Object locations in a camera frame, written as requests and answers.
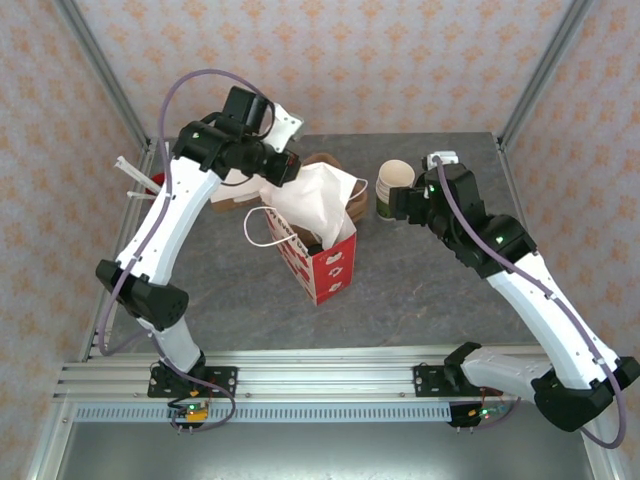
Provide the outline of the white paper napkin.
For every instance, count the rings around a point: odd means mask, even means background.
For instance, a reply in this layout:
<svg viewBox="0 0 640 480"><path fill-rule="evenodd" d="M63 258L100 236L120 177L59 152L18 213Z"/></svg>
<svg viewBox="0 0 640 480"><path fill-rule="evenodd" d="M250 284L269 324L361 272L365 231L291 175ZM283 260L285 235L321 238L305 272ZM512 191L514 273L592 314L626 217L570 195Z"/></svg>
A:
<svg viewBox="0 0 640 480"><path fill-rule="evenodd" d="M295 180L282 187L265 184L259 195L289 225L301 227L331 248L339 238L347 204L361 195L368 181L325 162L302 166Z"/></svg>

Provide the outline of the red white paper bag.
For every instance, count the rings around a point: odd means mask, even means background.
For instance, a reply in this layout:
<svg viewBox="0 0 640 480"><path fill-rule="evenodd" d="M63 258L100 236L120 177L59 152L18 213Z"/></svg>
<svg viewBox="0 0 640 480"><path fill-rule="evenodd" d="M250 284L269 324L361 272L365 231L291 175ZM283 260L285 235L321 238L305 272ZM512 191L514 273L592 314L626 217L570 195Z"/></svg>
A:
<svg viewBox="0 0 640 480"><path fill-rule="evenodd" d="M248 220L257 211L264 211L271 241L258 243L248 231ZM334 245L324 249L320 243L304 243L302 236L273 207L261 205L251 208L243 221L247 241L258 248L275 247L289 271L312 302L319 306L348 287L353 279L357 230L350 215Z"/></svg>

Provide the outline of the paper coffee cup stack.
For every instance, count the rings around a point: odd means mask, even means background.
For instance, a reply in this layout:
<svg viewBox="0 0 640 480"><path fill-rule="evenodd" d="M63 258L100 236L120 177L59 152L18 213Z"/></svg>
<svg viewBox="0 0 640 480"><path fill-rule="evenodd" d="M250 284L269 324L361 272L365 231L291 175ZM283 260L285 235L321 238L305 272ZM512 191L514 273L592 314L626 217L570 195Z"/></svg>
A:
<svg viewBox="0 0 640 480"><path fill-rule="evenodd" d="M411 187L415 178L414 169L402 160L391 159L381 165L376 180L375 193L376 213L382 220L390 221L392 219L389 206L390 190L396 187Z"/></svg>

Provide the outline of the white napkin stack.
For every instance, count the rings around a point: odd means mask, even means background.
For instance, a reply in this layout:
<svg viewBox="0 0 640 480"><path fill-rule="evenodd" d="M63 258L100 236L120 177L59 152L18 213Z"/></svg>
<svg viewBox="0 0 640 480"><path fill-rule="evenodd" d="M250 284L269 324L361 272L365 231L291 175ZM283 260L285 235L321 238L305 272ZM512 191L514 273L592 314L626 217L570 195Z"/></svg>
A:
<svg viewBox="0 0 640 480"><path fill-rule="evenodd" d="M246 177L237 169L231 169L226 179L211 195L212 203L225 200L241 202L259 195L259 190L266 185L266 180L259 175Z"/></svg>

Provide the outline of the brown cardboard napkin box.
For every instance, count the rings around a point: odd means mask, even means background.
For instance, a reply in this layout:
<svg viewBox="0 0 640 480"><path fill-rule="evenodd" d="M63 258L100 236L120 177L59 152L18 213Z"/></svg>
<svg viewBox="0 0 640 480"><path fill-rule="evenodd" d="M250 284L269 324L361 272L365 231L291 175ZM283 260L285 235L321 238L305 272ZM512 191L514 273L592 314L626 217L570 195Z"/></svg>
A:
<svg viewBox="0 0 640 480"><path fill-rule="evenodd" d="M254 207L262 202L258 193L224 200L211 200L211 207L216 213L225 213L241 207Z"/></svg>

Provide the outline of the small green circuit board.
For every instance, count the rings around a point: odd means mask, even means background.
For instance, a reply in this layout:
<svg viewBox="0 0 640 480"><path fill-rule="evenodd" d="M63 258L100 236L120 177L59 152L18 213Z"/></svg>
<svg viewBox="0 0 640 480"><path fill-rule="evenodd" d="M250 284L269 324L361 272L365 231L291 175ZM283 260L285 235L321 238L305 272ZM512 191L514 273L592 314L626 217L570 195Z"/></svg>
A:
<svg viewBox="0 0 640 480"><path fill-rule="evenodd" d="M471 419L486 420L494 415L505 414L508 408L506 405L494 405L494 406L478 406L472 408L467 412L467 416Z"/></svg>
<svg viewBox="0 0 640 480"><path fill-rule="evenodd" d="M168 408L171 422L182 428L198 428L209 417L209 405L206 402L172 402Z"/></svg>

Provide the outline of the aluminium frame post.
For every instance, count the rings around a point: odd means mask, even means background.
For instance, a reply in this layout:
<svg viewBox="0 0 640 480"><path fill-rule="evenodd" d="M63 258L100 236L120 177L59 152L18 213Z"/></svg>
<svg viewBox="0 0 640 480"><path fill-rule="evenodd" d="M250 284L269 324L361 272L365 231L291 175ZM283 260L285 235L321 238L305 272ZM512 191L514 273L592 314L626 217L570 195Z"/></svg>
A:
<svg viewBox="0 0 640 480"><path fill-rule="evenodd" d="M150 142L150 137L134 111L76 0L53 0L53 2L75 35L80 48L96 72L108 98L123 120L127 131L138 144L147 146Z"/></svg>
<svg viewBox="0 0 640 480"><path fill-rule="evenodd" d="M595 0L571 0L502 132L497 136L500 151L506 152L516 141L519 131L558 67L565 51L577 35L594 2Z"/></svg>

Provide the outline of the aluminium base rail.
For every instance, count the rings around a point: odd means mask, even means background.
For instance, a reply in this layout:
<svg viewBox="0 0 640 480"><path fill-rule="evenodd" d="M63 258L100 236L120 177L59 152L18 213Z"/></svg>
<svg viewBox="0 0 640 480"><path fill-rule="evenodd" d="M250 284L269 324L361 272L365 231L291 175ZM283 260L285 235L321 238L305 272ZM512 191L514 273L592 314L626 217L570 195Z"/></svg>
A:
<svg viewBox="0 0 640 480"><path fill-rule="evenodd" d="M412 367L440 364L453 345L210 351L207 363L238 368L238 402L413 402ZM92 357L62 367L59 402L146 402L151 353Z"/></svg>

